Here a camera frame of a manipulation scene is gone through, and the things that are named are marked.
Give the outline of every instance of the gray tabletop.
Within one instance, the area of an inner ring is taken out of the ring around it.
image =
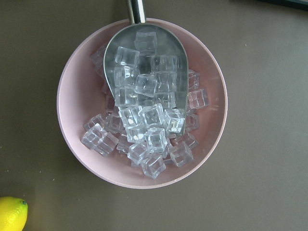
[[[308,12],[260,1],[145,1],[196,35],[224,74],[222,138],[189,177],[133,190],[90,173],[57,120],[61,72],[124,0],[0,2],[0,196],[29,204],[25,231],[303,231],[308,226]]]

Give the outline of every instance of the pile of ice cubes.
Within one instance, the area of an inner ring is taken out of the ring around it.
[[[86,133],[81,141],[102,156],[116,147],[127,155],[132,167],[141,166],[146,176],[155,179],[166,165],[181,167],[193,160],[192,149],[198,141],[189,131],[199,128],[196,112],[208,106],[208,99],[206,90],[199,89],[200,74],[189,70],[187,111],[181,112],[175,101],[177,56],[156,55],[155,31],[138,31],[134,44],[135,50],[117,49],[115,98],[103,75],[105,46],[91,56],[94,70],[104,80],[106,113],[84,125]],[[182,129],[185,133],[179,136]]]

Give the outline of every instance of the bowl rim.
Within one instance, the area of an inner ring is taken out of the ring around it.
[[[193,35],[191,32],[189,32],[188,30],[176,25],[176,24],[173,24],[171,22],[167,22],[167,21],[164,21],[164,20],[161,20],[161,19],[155,19],[155,18],[147,18],[147,20],[150,22],[150,23],[162,23],[162,24],[165,24],[165,25],[169,25],[171,27],[175,27],[176,29],[178,30],[181,30],[181,31],[184,31],[185,33],[187,33],[190,37],[192,37],[208,54],[209,56],[211,57],[212,61],[214,62],[218,72],[219,72],[219,75],[220,75],[220,80],[221,80],[221,83],[222,83],[222,86],[223,86],[223,91],[224,91],[224,100],[225,100],[225,108],[224,108],[224,116],[223,116],[223,121],[222,121],[222,124],[221,124],[221,128],[220,128],[220,131],[219,131],[219,134],[218,134],[218,137],[216,138],[212,148],[210,149],[210,151],[207,153],[207,155],[205,156],[205,158],[200,161],[200,163],[198,165],[196,165],[194,168],[192,168],[190,171],[188,171],[187,173],[185,173],[184,175],[174,179],[174,180],[171,180],[171,181],[168,181],[168,182],[165,182],[165,183],[161,183],[161,184],[153,184],[153,185],[146,185],[146,186],[140,186],[140,185],[130,185],[130,184],[124,184],[124,183],[121,183],[121,182],[118,182],[118,181],[114,181],[114,180],[111,180],[111,179],[108,179],[104,176],[102,176],[101,174],[95,172],[94,170],[92,170],[87,164],[85,164],[78,156],[78,154],[74,151],[73,147],[70,145],[69,141],[68,141],[68,138],[66,136],[66,133],[63,129],[63,125],[62,125],[62,122],[61,122],[61,109],[60,109],[60,103],[59,103],[59,100],[60,100],[60,97],[61,97],[61,85],[62,85],[62,81],[63,81],[63,78],[64,78],[64,75],[66,73],[66,70],[68,69],[68,66],[70,65],[72,59],[74,58],[75,54],[84,46],[84,44],[86,44],[89,40],[91,40],[94,36],[96,36],[97,34],[101,33],[102,31],[110,28],[110,27],[113,27],[113,26],[117,26],[117,25],[120,25],[120,24],[123,24],[123,23],[129,23],[129,20],[128,19],[124,19],[124,20],[120,20],[120,21],[116,21],[116,22],[113,22],[111,24],[108,24],[100,29],[98,29],[97,31],[93,32],[91,35],[89,35],[85,40],[83,40],[82,43],[80,43],[78,45],[78,47],[74,50],[74,52],[71,54],[71,56],[69,57],[68,61],[66,62],[65,64],[65,67],[61,73],[61,77],[60,77],[60,80],[59,80],[59,85],[58,85],[58,89],[57,89],[57,101],[56,101],[56,107],[57,107],[57,116],[58,116],[58,122],[59,122],[59,126],[60,126],[60,129],[61,129],[61,133],[64,137],[64,140],[66,142],[66,144],[68,145],[69,149],[71,150],[71,152],[74,154],[74,156],[78,159],[79,162],[82,163],[82,165],[84,167],[86,167],[90,172],[92,172],[94,175],[98,176],[99,178],[109,182],[109,183],[112,183],[112,184],[115,184],[115,185],[118,185],[118,186],[122,186],[122,187],[126,187],[126,188],[132,188],[132,189],[154,189],[154,188],[160,188],[160,187],[164,187],[164,186],[167,186],[167,185],[170,185],[170,184],[173,184],[175,182],[178,182],[184,178],[186,178],[187,176],[189,176],[190,174],[192,174],[193,172],[195,172],[202,164],[204,164],[204,162],[210,157],[210,155],[213,153],[213,151],[215,150],[215,148],[217,147],[219,141],[220,141],[220,138],[222,136],[222,133],[224,131],[224,128],[225,128],[225,125],[226,125],[226,120],[227,120],[227,113],[228,113],[228,95],[227,95],[227,87],[226,87],[226,83],[225,83],[225,79],[224,79],[224,76],[223,76],[223,73],[220,69],[220,66],[218,65],[218,62],[216,61],[215,57],[213,56],[213,54],[211,53],[211,51],[205,46],[205,44],[203,42],[201,42],[195,35]]]

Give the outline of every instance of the metal handle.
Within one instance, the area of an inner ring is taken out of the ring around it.
[[[127,0],[127,5],[131,24],[146,23],[142,0]]]

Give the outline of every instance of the pink bowl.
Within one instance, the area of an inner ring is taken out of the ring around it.
[[[197,111],[200,129],[191,132],[200,143],[193,149],[193,162],[180,168],[167,166],[167,169],[153,180],[144,176],[140,168],[132,168],[130,160],[124,155],[111,154],[102,157],[80,142],[85,132],[83,124],[98,113],[104,113],[105,98],[101,92],[103,80],[94,71],[90,55],[101,45],[108,43],[117,31],[128,26],[128,20],[99,29],[77,47],[62,72],[57,95],[61,131],[75,157],[98,177],[135,189],[170,185],[196,171],[217,146],[227,117],[225,81],[218,63],[207,47],[190,32],[175,24],[151,18],[148,22],[169,29],[180,39],[187,52],[189,68],[200,73],[200,88],[207,90],[210,105]]]

